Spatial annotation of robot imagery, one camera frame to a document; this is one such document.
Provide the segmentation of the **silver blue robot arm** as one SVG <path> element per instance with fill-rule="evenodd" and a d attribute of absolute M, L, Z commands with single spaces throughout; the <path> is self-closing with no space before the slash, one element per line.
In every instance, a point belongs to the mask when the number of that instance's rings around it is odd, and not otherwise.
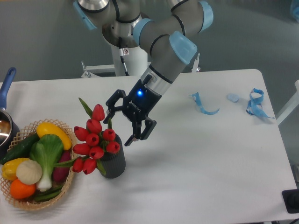
<path fill-rule="evenodd" d="M 211 6 L 203 0 L 170 0 L 170 18 L 155 22 L 143 18 L 137 0 L 76 0 L 77 13 L 88 28 L 110 25 L 119 47 L 125 38 L 151 56 L 151 64 L 130 93 L 117 90 L 106 102 L 107 118 L 117 111 L 132 123 L 126 142 L 145 140 L 156 126 L 148 117 L 160 98 L 197 52 L 192 35 L 209 28 L 214 20 Z"/>

